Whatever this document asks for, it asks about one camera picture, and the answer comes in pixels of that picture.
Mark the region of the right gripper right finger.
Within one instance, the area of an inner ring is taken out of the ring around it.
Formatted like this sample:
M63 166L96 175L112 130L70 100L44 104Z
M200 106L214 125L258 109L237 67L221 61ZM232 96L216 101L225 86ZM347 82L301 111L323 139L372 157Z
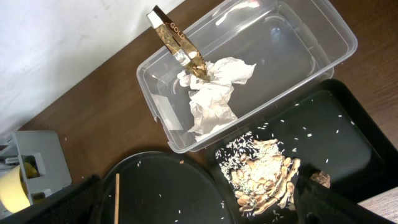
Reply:
M390 224L362 206L347 200L323 185L299 176L294 191L299 224Z

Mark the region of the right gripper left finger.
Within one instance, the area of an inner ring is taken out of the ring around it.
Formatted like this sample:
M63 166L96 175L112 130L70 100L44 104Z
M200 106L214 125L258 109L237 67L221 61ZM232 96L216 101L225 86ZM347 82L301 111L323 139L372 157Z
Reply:
M1 224L98 223L103 201L103 180L92 175L1 220Z

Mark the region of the wooden chopstick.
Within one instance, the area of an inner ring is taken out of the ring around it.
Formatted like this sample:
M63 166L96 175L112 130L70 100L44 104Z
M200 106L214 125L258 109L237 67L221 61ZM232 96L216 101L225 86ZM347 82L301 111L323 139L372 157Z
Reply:
M119 224L119 195L120 195L120 174L115 176L115 202L114 202L114 224Z

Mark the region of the food scraps and rice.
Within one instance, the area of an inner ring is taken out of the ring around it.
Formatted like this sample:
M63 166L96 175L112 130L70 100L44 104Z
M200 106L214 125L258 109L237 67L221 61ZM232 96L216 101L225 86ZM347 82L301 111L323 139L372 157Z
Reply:
M261 215L274 205L295 210L293 178L301 160L283 155L279 144L249 131L216 150L215 159L243 215Z

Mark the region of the yellow plastic bowl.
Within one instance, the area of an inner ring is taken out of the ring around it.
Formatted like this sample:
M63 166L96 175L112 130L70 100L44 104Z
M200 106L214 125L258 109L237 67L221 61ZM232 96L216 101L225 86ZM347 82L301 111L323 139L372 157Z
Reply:
M20 212L30 206L20 165L1 171L1 203L11 213Z

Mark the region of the white napkin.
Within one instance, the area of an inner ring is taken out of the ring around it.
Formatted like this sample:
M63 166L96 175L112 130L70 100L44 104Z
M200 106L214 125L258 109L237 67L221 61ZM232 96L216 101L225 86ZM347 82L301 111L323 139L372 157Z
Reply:
M188 131L201 141L238 117L228 105L234 84L244 85L252 77L256 64L249 65L233 57L222 58L215 63L206 63L210 81L204 81L185 71L177 78L182 87L189 87L190 111L194 125Z

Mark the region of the gold snack wrapper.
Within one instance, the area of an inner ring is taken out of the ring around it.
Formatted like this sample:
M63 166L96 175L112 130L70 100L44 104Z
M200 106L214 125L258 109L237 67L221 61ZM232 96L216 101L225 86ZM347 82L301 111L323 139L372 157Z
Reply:
M176 61L192 75L210 81L204 58L183 31L156 5L147 18Z

